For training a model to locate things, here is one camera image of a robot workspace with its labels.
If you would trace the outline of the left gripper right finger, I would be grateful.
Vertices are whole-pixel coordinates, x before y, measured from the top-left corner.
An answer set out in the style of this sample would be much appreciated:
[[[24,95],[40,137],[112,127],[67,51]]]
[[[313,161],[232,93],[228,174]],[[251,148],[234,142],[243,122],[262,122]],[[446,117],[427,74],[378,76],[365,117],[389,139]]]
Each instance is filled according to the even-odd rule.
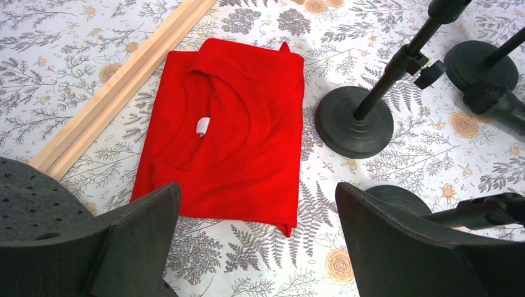
[[[347,182],[336,205],[361,296],[523,296],[524,243],[450,228]]]

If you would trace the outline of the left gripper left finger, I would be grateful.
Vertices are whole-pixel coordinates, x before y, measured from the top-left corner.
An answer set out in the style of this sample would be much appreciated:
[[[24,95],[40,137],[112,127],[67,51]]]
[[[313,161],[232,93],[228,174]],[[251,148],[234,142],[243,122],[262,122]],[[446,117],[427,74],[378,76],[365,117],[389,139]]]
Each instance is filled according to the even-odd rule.
[[[1,295],[175,296],[163,271],[180,204],[169,183],[96,217],[57,203],[48,218],[23,208],[21,222],[4,199]]]

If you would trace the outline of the black mic stand corner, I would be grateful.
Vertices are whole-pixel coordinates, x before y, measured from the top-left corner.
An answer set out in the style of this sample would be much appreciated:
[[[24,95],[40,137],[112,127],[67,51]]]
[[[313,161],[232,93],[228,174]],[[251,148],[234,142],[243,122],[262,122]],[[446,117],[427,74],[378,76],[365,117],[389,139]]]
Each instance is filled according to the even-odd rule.
[[[524,196],[514,192],[463,200],[453,209],[434,213],[422,199],[398,186],[375,186],[369,188],[367,193],[389,205],[450,228],[484,230],[511,224],[524,225]]]

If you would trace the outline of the black mic stand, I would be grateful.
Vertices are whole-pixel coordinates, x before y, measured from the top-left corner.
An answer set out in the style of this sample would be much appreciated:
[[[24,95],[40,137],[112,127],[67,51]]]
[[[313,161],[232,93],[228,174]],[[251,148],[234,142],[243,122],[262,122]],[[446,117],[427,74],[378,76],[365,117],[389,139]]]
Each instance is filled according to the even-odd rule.
[[[443,75],[443,62],[427,67],[428,58],[421,49],[442,25],[457,20],[469,4],[431,1],[428,19],[413,39],[399,48],[371,90],[346,86],[325,94],[315,112],[315,127],[321,140],[337,154],[354,159],[370,158],[385,149],[393,136],[394,121],[383,97],[406,74],[420,73],[415,85],[421,90]]]
[[[499,47],[475,40],[459,43],[445,56],[446,74],[462,92],[482,80],[514,90],[519,72],[509,54],[523,43],[523,28]]]

